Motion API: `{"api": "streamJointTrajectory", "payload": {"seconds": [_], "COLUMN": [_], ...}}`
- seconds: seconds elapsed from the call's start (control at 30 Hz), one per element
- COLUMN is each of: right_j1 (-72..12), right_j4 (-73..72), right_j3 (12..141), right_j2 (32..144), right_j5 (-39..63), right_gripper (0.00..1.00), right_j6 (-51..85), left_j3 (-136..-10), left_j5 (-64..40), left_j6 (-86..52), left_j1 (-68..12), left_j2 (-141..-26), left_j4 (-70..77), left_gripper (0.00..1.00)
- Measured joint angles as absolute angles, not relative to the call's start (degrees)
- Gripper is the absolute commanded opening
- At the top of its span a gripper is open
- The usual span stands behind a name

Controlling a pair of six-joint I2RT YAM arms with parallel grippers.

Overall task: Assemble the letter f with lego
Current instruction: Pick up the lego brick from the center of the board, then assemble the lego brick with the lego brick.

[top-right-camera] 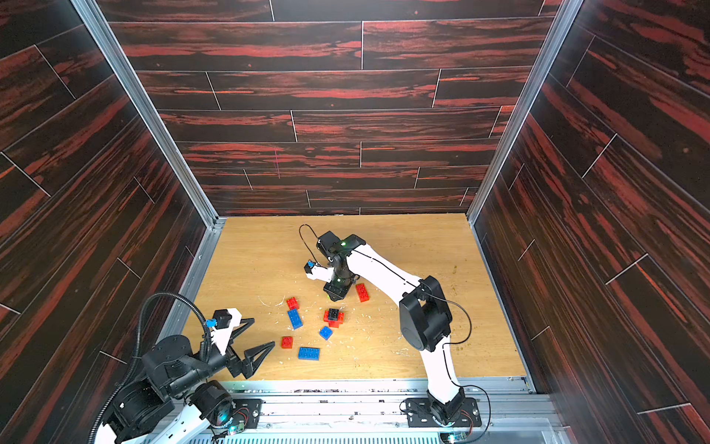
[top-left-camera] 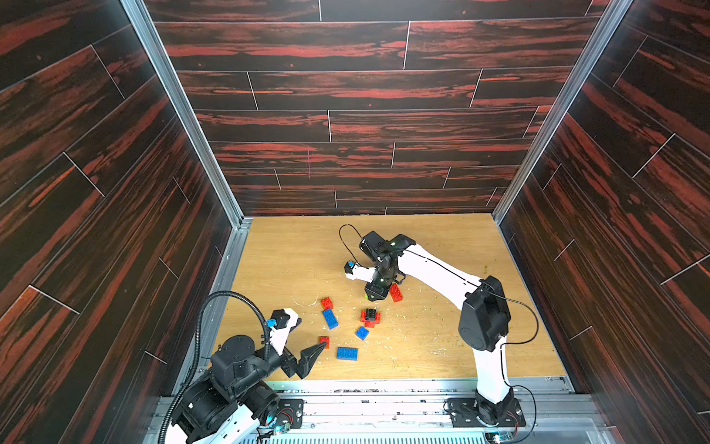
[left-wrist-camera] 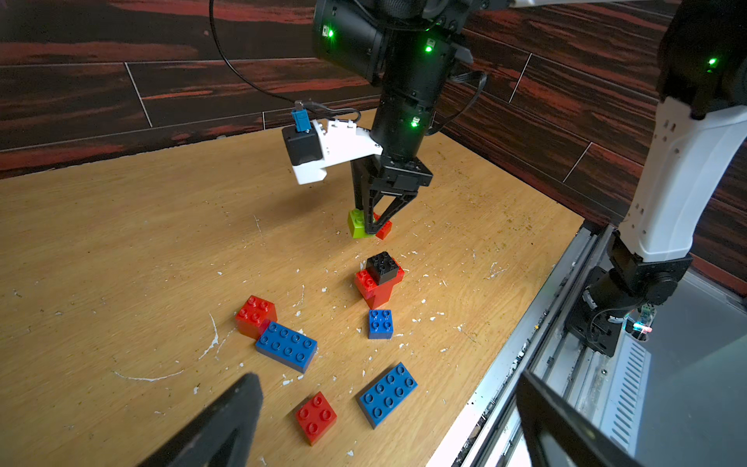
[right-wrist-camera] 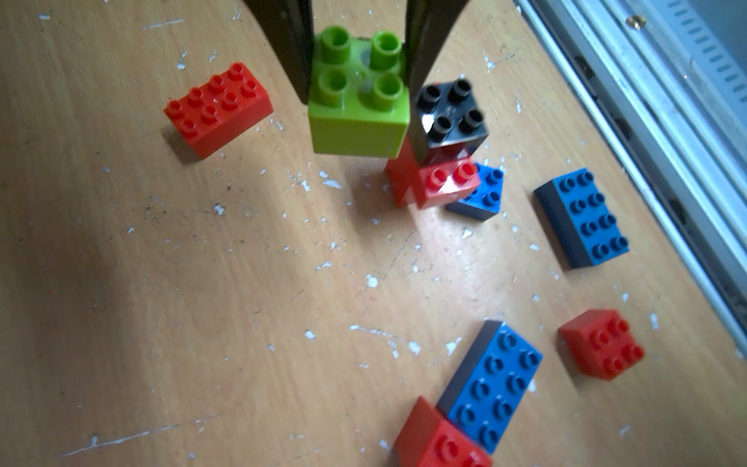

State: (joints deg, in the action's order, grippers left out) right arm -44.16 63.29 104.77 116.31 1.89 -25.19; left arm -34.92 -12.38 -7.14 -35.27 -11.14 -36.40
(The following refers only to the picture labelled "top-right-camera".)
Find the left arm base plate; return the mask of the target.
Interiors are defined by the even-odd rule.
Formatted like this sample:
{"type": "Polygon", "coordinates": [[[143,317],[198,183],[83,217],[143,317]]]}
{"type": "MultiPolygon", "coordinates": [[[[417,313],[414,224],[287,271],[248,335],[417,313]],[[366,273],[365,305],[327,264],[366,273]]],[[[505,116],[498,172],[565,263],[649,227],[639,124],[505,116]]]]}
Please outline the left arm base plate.
{"type": "Polygon", "coordinates": [[[257,429],[262,414],[264,401],[261,399],[234,399],[232,421],[227,429],[229,435],[243,433],[248,429],[257,429]]]}

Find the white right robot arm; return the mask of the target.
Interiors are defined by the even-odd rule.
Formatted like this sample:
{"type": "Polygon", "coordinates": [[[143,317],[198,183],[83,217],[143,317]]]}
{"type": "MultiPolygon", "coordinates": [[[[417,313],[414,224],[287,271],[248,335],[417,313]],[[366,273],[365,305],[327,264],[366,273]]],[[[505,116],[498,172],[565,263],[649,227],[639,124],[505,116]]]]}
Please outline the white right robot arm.
{"type": "Polygon", "coordinates": [[[425,366],[430,414],[442,426],[453,424],[465,393],[451,357],[453,316],[439,282],[397,268],[366,243],[341,240],[320,251],[329,266],[313,266],[307,273],[310,279],[325,281],[327,290],[340,293],[354,277],[361,277],[398,305],[400,332],[421,353],[425,366]]]}

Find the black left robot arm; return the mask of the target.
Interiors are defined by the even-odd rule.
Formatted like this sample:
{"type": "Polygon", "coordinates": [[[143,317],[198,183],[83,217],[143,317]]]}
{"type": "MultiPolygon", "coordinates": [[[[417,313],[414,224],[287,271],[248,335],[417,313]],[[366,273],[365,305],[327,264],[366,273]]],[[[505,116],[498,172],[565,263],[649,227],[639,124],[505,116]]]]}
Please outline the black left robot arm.
{"type": "Polygon", "coordinates": [[[258,401],[235,401],[213,376],[227,370],[234,377],[254,376],[275,342],[238,355],[232,343],[254,321],[235,308],[198,317],[203,327],[199,351],[190,340],[172,335],[140,358],[137,373],[107,403],[91,441],[186,443],[211,430],[213,440],[245,431],[259,413],[258,401]]]}

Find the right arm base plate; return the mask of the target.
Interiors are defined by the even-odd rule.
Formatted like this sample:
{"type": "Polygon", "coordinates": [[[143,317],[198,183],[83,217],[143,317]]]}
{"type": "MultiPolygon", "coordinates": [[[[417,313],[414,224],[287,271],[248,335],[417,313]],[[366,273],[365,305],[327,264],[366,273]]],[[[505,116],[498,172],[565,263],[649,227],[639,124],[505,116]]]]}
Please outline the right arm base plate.
{"type": "Polygon", "coordinates": [[[463,398],[440,403],[430,397],[408,398],[399,405],[408,427],[480,427],[482,419],[477,401],[463,398]]]}

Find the long red lego brick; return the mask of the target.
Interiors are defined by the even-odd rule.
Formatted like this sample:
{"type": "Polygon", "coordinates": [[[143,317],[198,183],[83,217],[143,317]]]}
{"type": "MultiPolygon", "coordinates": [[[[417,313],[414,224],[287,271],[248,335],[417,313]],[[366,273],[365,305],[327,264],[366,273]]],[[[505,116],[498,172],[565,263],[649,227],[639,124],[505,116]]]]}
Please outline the long red lego brick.
{"type": "Polygon", "coordinates": [[[370,300],[370,295],[366,286],[362,283],[356,285],[356,292],[358,294],[361,303],[368,302],[370,300]]]}
{"type": "Polygon", "coordinates": [[[343,322],[344,322],[344,314],[341,311],[340,311],[339,320],[337,322],[326,322],[325,321],[325,323],[327,323],[328,326],[331,327],[331,329],[337,329],[340,325],[343,324],[343,322]]]}

